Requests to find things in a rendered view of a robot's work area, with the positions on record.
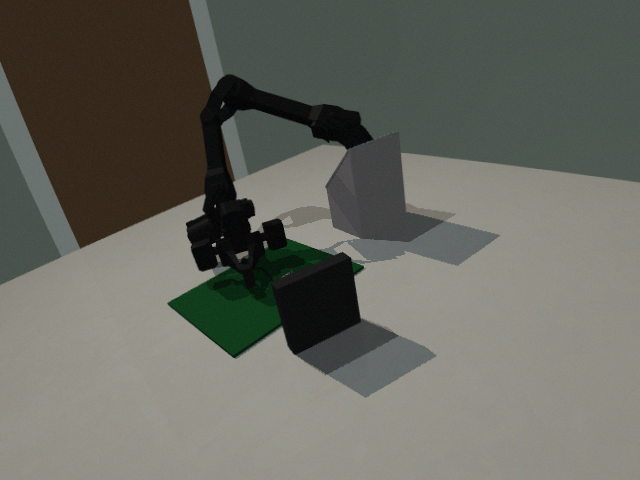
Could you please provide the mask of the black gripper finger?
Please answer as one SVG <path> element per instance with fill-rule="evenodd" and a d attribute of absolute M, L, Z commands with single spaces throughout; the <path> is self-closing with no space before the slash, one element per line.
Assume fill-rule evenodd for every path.
<path fill-rule="evenodd" d="M 231 267 L 241 273 L 240 264 L 235 256 L 235 251 L 232 247 L 230 240 L 222 241 L 216 244 L 216 249 L 219 254 L 223 267 Z"/>
<path fill-rule="evenodd" d="M 261 256 L 265 255 L 265 249 L 260 232 L 256 231 L 245 235 L 248 249 L 248 258 L 253 271 Z"/>

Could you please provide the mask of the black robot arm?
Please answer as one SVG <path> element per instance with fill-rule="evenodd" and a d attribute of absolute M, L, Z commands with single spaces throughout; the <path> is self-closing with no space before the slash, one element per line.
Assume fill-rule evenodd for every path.
<path fill-rule="evenodd" d="M 221 108 L 222 102 L 224 106 Z M 258 90 L 237 76 L 226 75 L 217 82 L 200 114 L 208 164 L 202 208 L 205 214 L 186 222 L 191 244 L 208 238 L 213 244 L 225 237 L 229 229 L 243 225 L 251 230 L 248 218 L 255 216 L 254 205 L 251 199 L 237 199 L 226 167 L 221 130 L 221 125 L 237 110 L 248 109 L 307 125 L 314 138 L 328 143 L 337 141 L 347 151 L 373 140 L 361 125 L 359 112 L 335 105 L 307 105 Z"/>

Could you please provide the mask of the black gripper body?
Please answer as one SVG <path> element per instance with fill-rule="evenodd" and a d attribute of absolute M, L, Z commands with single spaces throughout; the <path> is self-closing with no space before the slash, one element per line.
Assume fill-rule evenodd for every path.
<path fill-rule="evenodd" d="M 262 241 L 266 241 L 269 250 L 277 250 L 287 245 L 283 223 L 280 219 L 274 219 L 262 223 L 264 232 L 260 233 Z M 248 251 L 246 234 L 251 233 L 245 225 L 231 228 L 225 232 L 226 236 L 216 240 L 216 244 L 230 240 L 235 254 Z M 216 255 L 219 255 L 215 247 L 212 247 L 210 239 L 204 239 L 192 244 L 191 251 L 197 263 L 199 271 L 204 272 L 214 269 L 217 265 Z"/>

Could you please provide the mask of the black cable with plug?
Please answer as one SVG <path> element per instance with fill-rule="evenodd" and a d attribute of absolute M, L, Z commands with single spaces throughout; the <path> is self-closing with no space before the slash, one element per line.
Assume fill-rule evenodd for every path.
<path fill-rule="evenodd" d="M 256 287 L 255 280 L 254 280 L 253 273 L 252 273 L 252 270 L 251 270 L 249 262 L 247 262 L 246 258 L 244 258 L 244 257 L 242 257 L 242 259 L 240 259 L 240 261 L 241 261 L 240 269 L 241 269 L 241 273 L 242 273 L 242 276 L 243 276 L 243 279 L 244 279 L 244 282 L 245 282 L 246 289 L 250 289 L 250 288 Z M 257 270 L 257 269 L 263 270 L 268 275 L 268 277 L 271 279 L 271 281 L 273 282 L 273 279 L 270 277 L 270 275 L 263 268 L 254 268 L 254 270 Z"/>

